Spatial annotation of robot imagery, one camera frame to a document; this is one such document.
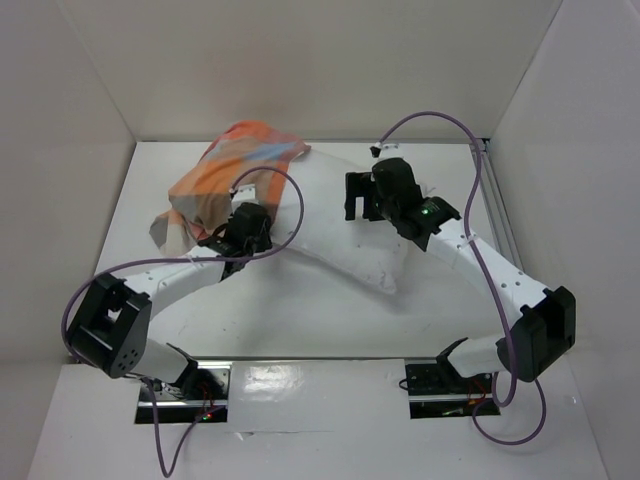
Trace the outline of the white pillow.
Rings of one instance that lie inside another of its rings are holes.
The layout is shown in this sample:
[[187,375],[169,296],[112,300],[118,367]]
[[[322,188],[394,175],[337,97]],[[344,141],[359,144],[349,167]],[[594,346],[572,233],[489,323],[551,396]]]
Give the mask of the white pillow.
[[364,169],[316,149],[289,163],[278,162],[275,167],[287,172],[295,182],[274,175],[283,184],[271,229],[274,243],[283,243],[299,227],[290,249],[373,290],[395,294],[404,273],[409,242],[385,220],[345,219],[345,175]]

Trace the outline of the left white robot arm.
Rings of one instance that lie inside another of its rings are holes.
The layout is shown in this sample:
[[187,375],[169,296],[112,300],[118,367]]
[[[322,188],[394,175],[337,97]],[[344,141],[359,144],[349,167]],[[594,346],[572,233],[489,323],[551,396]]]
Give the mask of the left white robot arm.
[[112,379],[128,374],[161,382],[176,399],[196,397],[213,377],[180,348],[148,337],[151,321],[187,296],[226,280],[272,247],[267,210],[244,202],[225,226],[185,256],[145,272],[97,276],[88,286],[64,340],[74,353]]

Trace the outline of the checkered orange blue pillowcase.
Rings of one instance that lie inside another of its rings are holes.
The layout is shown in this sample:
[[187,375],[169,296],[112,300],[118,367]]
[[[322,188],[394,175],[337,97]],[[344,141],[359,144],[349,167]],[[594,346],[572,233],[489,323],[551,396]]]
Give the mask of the checkered orange blue pillowcase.
[[168,190],[170,208],[158,215],[149,234],[161,254],[178,257],[226,223],[231,191],[255,187],[272,218],[288,181],[292,161],[310,151],[300,137],[260,121],[241,121],[218,136],[198,163]]

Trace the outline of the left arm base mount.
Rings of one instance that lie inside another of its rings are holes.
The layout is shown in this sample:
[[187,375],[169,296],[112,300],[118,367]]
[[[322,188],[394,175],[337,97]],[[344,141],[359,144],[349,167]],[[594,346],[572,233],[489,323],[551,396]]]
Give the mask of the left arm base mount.
[[199,360],[195,379],[184,387],[152,379],[151,386],[140,387],[134,423],[153,423],[152,394],[160,424],[226,423],[231,373],[230,361]]

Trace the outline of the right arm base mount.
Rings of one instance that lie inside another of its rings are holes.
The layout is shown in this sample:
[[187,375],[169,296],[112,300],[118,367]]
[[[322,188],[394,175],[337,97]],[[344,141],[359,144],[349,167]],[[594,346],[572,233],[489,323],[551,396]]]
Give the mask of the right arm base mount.
[[499,416],[491,394],[491,376],[460,377],[436,359],[405,363],[405,375],[398,387],[408,395],[412,419]]

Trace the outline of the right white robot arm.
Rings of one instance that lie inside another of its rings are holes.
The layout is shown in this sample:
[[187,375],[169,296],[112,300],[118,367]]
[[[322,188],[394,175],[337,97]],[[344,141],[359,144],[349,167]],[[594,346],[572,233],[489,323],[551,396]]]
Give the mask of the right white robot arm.
[[369,172],[347,173],[345,193],[346,220],[355,219],[361,199],[365,219],[388,221],[402,238],[446,263],[494,301],[502,333],[462,339],[445,350],[446,361],[436,369],[444,390],[457,392],[471,377],[502,371],[530,383],[574,345],[574,295],[527,276],[466,228],[447,201],[423,195],[404,159],[387,158]]

